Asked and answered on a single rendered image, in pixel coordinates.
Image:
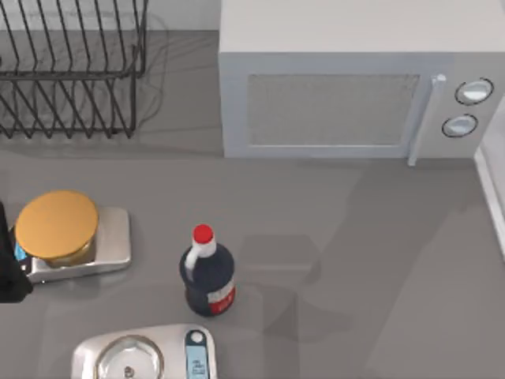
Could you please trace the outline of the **dark bottle with red cap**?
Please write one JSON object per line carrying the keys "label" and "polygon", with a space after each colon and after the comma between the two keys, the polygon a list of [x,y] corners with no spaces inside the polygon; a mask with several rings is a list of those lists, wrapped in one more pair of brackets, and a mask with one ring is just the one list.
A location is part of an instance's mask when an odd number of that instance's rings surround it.
{"label": "dark bottle with red cap", "polygon": [[235,261],[232,253],[217,242],[210,225],[193,228],[192,243],[179,261],[179,274],[189,308],[202,317],[215,317],[234,303]]}

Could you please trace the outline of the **microwave oven door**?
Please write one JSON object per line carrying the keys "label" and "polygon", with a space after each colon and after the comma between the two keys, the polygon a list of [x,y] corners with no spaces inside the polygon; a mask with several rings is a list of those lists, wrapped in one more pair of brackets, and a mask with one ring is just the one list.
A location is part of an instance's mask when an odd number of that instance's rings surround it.
{"label": "microwave oven door", "polygon": [[222,52],[224,153],[404,159],[431,73],[408,54]]}

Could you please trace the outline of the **silver kitchen scale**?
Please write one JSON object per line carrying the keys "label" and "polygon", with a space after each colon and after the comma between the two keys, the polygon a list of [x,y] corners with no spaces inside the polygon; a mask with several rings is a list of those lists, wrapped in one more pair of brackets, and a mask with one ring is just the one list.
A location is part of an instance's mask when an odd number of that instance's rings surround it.
{"label": "silver kitchen scale", "polygon": [[9,239],[15,258],[34,284],[116,272],[127,268],[132,260],[129,214],[118,207],[99,208],[98,230],[87,255],[75,265],[52,267],[24,252],[17,244],[15,226],[9,228]]}

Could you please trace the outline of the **pale microwave oven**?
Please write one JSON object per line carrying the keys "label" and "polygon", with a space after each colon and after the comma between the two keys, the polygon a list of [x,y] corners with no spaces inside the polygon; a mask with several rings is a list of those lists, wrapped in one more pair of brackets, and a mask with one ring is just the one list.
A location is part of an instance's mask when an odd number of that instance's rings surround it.
{"label": "pale microwave oven", "polygon": [[[421,145],[421,159],[470,159],[505,96],[505,0],[223,0],[222,52],[416,55],[447,77]],[[457,87],[487,78],[494,91],[465,106]],[[443,123],[471,114],[468,136],[443,135]]]}

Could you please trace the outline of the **silver scale with round plate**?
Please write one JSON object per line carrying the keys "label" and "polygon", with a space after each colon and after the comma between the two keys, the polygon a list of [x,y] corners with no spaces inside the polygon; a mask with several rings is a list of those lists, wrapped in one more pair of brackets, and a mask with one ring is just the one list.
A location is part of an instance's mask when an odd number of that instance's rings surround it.
{"label": "silver scale with round plate", "polygon": [[74,350],[70,379],[219,379],[215,341],[196,324],[94,336]]}

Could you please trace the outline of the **jar with gold lid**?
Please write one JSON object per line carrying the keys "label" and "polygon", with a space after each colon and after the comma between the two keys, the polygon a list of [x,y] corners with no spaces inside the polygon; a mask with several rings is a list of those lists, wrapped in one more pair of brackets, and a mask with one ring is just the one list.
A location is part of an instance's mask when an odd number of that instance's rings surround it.
{"label": "jar with gold lid", "polygon": [[29,201],[14,225],[17,245],[51,267],[88,259],[99,226],[99,210],[86,194],[53,190]]}

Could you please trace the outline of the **round microwave knob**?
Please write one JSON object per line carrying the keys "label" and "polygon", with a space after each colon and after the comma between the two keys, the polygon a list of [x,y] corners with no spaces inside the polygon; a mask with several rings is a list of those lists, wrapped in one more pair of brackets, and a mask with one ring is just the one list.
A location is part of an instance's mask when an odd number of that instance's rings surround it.
{"label": "round microwave knob", "polygon": [[463,114],[447,119],[442,125],[443,135],[461,138],[470,135],[478,127],[478,120],[471,114]]}
{"label": "round microwave knob", "polygon": [[494,91],[494,84],[487,78],[461,83],[454,94],[456,101],[465,106],[484,102]]}

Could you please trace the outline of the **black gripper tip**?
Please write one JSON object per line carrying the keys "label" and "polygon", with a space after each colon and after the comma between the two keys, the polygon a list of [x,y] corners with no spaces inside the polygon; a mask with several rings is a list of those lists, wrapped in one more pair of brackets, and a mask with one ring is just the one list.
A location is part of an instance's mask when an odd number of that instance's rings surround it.
{"label": "black gripper tip", "polygon": [[0,201],[0,304],[19,303],[33,286],[14,256],[3,203]]}

